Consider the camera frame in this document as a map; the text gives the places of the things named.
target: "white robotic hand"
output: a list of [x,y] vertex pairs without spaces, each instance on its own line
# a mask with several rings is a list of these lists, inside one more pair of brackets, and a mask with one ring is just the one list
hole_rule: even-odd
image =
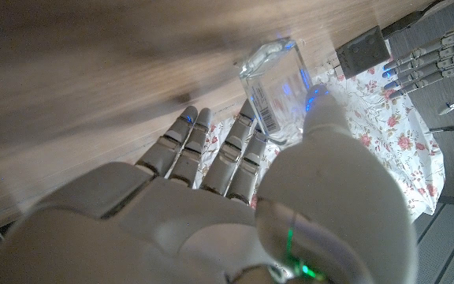
[[414,282],[402,194],[332,97],[314,100],[303,142],[275,159],[255,212],[266,139],[256,129],[243,153],[247,103],[204,190],[191,189],[210,117],[188,107],[135,166],[106,164],[41,200],[0,246],[0,282]]
[[398,76],[385,86],[385,90],[400,87],[390,99],[454,76],[454,30],[387,63],[383,69],[385,78]]

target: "robot finger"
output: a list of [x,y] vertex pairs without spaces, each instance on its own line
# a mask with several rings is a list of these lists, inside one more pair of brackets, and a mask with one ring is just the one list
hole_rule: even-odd
[[210,169],[199,187],[200,189],[222,196],[225,195],[227,186],[243,152],[244,141],[253,126],[254,119],[255,113],[248,100],[246,100],[241,107],[240,114],[234,121],[233,127],[227,134],[227,138],[221,145],[220,151],[211,163]]
[[157,142],[136,162],[136,165],[149,174],[164,177],[173,165],[196,118],[197,109],[188,106],[166,133],[160,136]]
[[171,170],[169,175],[171,181],[181,183],[189,188],[192,187],[203,153],[204,143],[206,142],[206,135],[210,131],[212,117],[213,115],[209,108],[204,108],[199,113],[190,137],[185,143],[174,168]]
[[266,150],[266,145],[267,137],[257,125],[225,197],[250,205],[259,174],[260,160]]
[[425,76],[425,77],[421,78],[420,80],[417,80],[414,83],[401,88],[399,91],[392,93],[389,98],[395,99],[401,95],[407,95],[410,92],[418,90],[419,88],[424,88],[425,86],[433,84],[433,83],[441,80],[442,78],[446,77],[445,72],[447,72],[447,71],[448,70],[446,70],[444,72],[437,71],[437,72],[431,73],[430,75]]

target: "wooden table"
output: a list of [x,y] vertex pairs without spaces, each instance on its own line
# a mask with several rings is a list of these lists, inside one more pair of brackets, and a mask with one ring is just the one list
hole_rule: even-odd
[[291,36],[309,69],[430,0],[0,2],[0,225],[72,178],[133,163],[187,105],[239,110],[236,63]]

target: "white floral fabric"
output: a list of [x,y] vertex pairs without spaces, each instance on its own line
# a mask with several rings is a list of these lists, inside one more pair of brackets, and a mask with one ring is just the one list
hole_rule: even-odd
[[[330,71],[313,78],[313,82],[326,84],[344,108],[352,135],[390,172],[414,220],[423,212],[433,214],[435,211],[445,182],[443,155],[411,99],[408,96],[389,99],[394,90],[383,90],[389,82],[381,76],[384,64],[349,80],[344,76],[336,77]],[[211,126],[195,187],[206,175],[233,122],[234,118],[230,118]],[[278,146],[268,145],[257,186],[279,151]],[[256,206],[256,196],[251,206]]]

